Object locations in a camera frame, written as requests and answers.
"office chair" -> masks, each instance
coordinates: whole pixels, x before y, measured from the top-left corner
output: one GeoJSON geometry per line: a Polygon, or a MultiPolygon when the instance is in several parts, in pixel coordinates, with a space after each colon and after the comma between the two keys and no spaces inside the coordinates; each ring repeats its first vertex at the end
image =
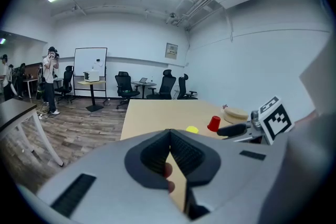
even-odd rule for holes
{"type": "Polygon", "coordinates": [[[152,94],[147,95],[147,99],[161,99],[161,100],[171,100],[171,91],[174,86],[176,78],[172,76],[172,70],[166,69],[163,71],[163,78],[159,94],[154,94],[156,88],[148,88],[152,90],[152,94]]]}
{"type": "Polygon", "coordinates": [[[117,105],[116,109],[119,109],[120,106],[128,104],[131,97],[139,95],[140,92],[133,91],[131,85],[131,77],[128,75],[127,72],[119,71],[118,75],[115,76],[115,78],[118,84],[118,96],[125,98],[125,100],[121,101],[120,104],[117,105]]]}
{"type": "Polygon", "coordinates": [[[189,91],[190,93],[186,93],[185,89],[185,81],[188,80],[188,75],[184,74],[184,77],[179,77],[179,86],[180,86],[180,93],[177,97],[178,100],[191,100],[191,99],[197,99],[196,97],[193,97],[194,91],[189,91]]]}
{"type": "Polygon", "coordinates": [[[62,99],[66,99],[68,103],[69,102],[72,103],[72,101],[69,101],[69,95],[67,95],[69,92],[72,91],[72,85],[71,85],[72,74],[73,74],[72,66],[67,66],[65,68],[63,76],[63,86],[55,89],[55,92],[60,92],[62,94],[62,96],[57,99],[57,103],[59,103],[59,101],[62,99]]]}

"white table leg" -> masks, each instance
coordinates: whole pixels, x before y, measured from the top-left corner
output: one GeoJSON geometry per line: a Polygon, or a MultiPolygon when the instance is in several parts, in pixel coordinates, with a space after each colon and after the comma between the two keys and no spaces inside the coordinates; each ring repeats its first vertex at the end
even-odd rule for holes
{"type": "Polygon", "coordinates": [[[28,93],[29,93],[29,98],[31,99],[32,97],[30,96],[29,81],[27,81],[27,84],[28,84],[28,93]]]}
{"type": "Polygon", "coordinates": [[[31,146],[30,142],[28,141],[28,138],[26,137],[26,134],[25,134],[25,132],[24,132],[23,129],[22,129],[21,123],[19,123],[19,124],[17,125],[17,128],[19,129],[19,133],[20,133],[20,135],[21,135],[23,141],[26,143],[26,145],[27,145],[27,147],[29,148],[29,150],[30,150],[31,152],[33,152],[33,151],[34,151],[34,148],[31,146]]]}
{"type": "Polygon", "coordinates": [[[57,164],[59,166],[62,166],[63,162],[60,159],[60,157],[58,157],[57,153],[54,151],[54,149],[53,149],[52,145],[50,144],[45,132],[43,131],[43,128],[41,126],[40,120],[38,119],[37,113],[33,114],[33,118],[34,118],[36,129],[37,129],[38,133],[40,134],[44,145],[47,147],[48,151],[50,152],[50,154],[52,155],[54,160],[57,162],[57,164]]]}

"whiteboard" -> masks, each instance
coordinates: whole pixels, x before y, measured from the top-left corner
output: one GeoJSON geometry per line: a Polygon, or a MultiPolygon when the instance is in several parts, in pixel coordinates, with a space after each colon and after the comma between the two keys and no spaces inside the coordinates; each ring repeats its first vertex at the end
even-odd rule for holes
{"type": "Polygon", "coordinates": [[[74,76],[84,76],[84,72],[99,71],[100,77],[105,77],[107,48],[77,48],[75,49],[74,76]]]}

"red cup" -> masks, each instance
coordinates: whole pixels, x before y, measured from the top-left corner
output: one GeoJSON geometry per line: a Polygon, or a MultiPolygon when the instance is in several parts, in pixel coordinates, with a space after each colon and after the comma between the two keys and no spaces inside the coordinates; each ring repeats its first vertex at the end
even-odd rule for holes
{"type": "Polygon", "coordinates": [[[213,116],[209,125],[208,125],[208,129],[210,131],[213,131],[213,132],[217,132],[218,129],[219,129],[219,124],[220,124],[220,117],[217,117],[217,116],[213,116]]]}

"whiteboard stand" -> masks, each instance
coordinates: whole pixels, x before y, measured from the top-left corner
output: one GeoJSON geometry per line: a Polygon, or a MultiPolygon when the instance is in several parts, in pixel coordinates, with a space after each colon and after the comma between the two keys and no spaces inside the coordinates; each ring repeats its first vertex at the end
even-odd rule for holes
{"type": "MultiPolygon", "coordinates": [[[[106,57],[107,57],[107,48],[76,48],[75,49],[75,59],[74,59],[74,63],[73,63],[73,73],[75,74],[75,64],[76,64],[76,52],[83,52],[83,51],[89,51],[90,52],[90,55],[92,55],[92,52],[91,52],[91,50],[103,50],[103,54],[104,54],[104,65],[105,65],[105,68],[104,68],[104,72],[103,72],[103,75],[104,76],[101,76],[102,75],[102,72],[100,72],[100,76],[99,76],[99,78],[104,78],[104,80],[106,81],[106,57]]],[[[76,87],[75,87],[75,77],[84,77],[84,76],[75,76],[75,75],[73,75],[72,76],[72,81],[73,81],[73,94],[74,94],[74,98],[73,99],[71,99],[71,101],[73,101],[74,99],[77,99],[77,98],[80,98],[80,96],[76,96],[76,90],[80,90],[80,91],[91,91],[90,89],[79,89],[79,88],[77,88],[76,89],[76,87]]],[[[107,97],[107,91],[106,91],[106,83],[104,83],[104,87],[105,87],[105,89],[104,90],[94,90],[94,91],[101,91],[101,92],[105,92],[105,100],[104,100],[104,102],[103,102],[103,104],[105,104],[105,102],[107,101],[107,100],[109,100],[109,98],[107,97]]]]}

